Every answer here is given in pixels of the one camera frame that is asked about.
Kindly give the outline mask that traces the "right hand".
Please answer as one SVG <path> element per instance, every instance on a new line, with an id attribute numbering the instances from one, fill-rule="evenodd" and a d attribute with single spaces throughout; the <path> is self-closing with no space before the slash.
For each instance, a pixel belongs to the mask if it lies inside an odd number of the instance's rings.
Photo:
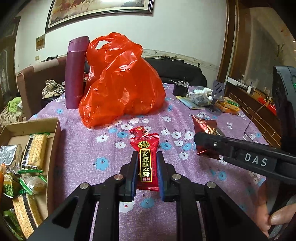
<path id="1" fill-rule="evenodd" d="M 267 209 L 267 181 L 265 180 L 258 190 L 253 221 L 268 237 L 268 231 L 272 225 L 283 225 L 291 221 L 295 214 L 295 206 L 295 203 L 285 206 L 269 215 Z"/>

